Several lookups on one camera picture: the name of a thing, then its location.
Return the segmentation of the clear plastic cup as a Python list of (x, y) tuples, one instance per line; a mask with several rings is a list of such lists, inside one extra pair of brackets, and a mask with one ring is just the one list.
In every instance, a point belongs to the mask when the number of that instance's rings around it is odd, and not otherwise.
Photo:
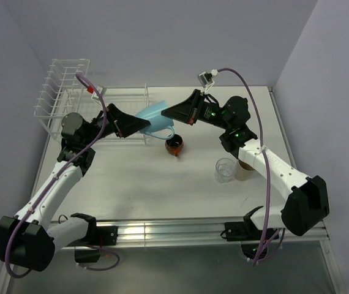
[(216, 162), (215, 179), (218, 183), (228, 183), (236, 173), (236, 163), (229, 158), (221, 158)]

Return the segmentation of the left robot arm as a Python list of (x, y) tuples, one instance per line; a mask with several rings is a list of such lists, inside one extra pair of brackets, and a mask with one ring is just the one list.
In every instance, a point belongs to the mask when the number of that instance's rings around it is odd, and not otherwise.
[(54, 227), (51, 220), (90, 168), (96, 153), (92, 145), (97, 140), (110, 134), (125, 138), (149, 125), (148, 120), (124, 113), (114, 104), (101, 110), (91, 122), (76, 112), (62, 118), (62, 150), (50, 176), (13, 217), (0, 219), (0, 259), (12, 277), (22, 277), (12, 271), (12, 265), (43, 271), (63, 247), (96, 241), (98, 229), (93, 216), (74, 213)]

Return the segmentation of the beige paper cup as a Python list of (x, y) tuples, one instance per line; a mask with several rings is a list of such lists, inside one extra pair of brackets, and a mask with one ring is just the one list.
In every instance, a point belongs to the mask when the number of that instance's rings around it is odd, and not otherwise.
[(246, 181), (253, 178), (255, 175), (256, 171), (252, 166), (241, 160), (237, 161), (235, 178), (238, 181)]

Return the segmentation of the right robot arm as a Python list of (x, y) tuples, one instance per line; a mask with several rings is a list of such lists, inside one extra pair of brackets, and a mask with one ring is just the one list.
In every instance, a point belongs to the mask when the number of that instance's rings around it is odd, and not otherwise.
[(247, 99), (233, 96), (220, 107), (196, 89), (185, 101), (162, 110), (162, 115), (189, 125), (203, 121), (223, 129), (219, 139), (224, 150), (250, 165), (280, 193), (283, 205), (259, 206), (244, 216), (244, 233), (249, 238), (258, 238), (265, 227), (286, 228), (302, 236), (329, 214), (325, 180), (298, 171), (261, 144), (246, 124), (250, 119)]

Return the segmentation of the light blue ceramic mug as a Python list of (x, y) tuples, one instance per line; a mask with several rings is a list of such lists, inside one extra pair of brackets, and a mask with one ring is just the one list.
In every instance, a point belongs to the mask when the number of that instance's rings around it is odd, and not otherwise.
[[(161, 114), (163, 110), (168, 107), (166, 101), (161, 101), (151, 105), (142, 111), (139, 111), (135, 116), (137, 118), (145, 119), (150, 122), (150, 125), (140, 130), (140, 133), (148, 135), (161, 140), (169, 140), (174, 137), (175, 130), (173, 128), (174, 122), (171, 118), (168, 118)], [(156, 132), (168, 129), (171, 131), (169, 136), (163, 137), (156, 134)]]

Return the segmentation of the orange mug black interior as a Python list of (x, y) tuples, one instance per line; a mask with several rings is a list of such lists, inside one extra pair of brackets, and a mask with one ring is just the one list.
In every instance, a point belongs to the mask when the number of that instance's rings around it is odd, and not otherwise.
[(178, 134), (174, 134), (171, 139), (165, 141), (165, 148), (167, 152), (175, 157), (178, 157), (183, 150), (184, 141)]

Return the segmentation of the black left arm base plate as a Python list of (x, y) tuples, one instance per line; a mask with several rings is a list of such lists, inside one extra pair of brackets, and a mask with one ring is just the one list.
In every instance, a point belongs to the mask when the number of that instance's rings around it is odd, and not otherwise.
[(69, 246), (114, 246), (118, 237), (118, 226), (98, 226), (91, 239), (80, 239), (69, 244)]

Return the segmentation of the aluminium mounting rail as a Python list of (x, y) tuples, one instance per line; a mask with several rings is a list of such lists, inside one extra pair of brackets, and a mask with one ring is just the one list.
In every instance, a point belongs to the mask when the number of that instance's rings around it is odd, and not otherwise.
[(48, 228), (37, 224), (23, 224), (17, 231), (13, 245), (29, 244), (35, 250), (53, 247), (57, 251), (80, 239), (91, 239), (98, 226), (118, 226), (116, 245), (103, 247), (175, 247), (216, 244), (258, 244), (259, 241), (228, 242), (220, 237), (226, 222), (244, 221), (240, 217), (213, 217), (169, 220), (97, 220), (69, 217)]

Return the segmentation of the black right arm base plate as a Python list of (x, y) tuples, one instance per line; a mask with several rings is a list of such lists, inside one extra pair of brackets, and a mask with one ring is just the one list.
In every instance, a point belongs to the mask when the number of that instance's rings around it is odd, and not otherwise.
[(259, 241), (262, 231), (252, 222), (226, 222), (220, 237), (228, 242), (233, 241)]

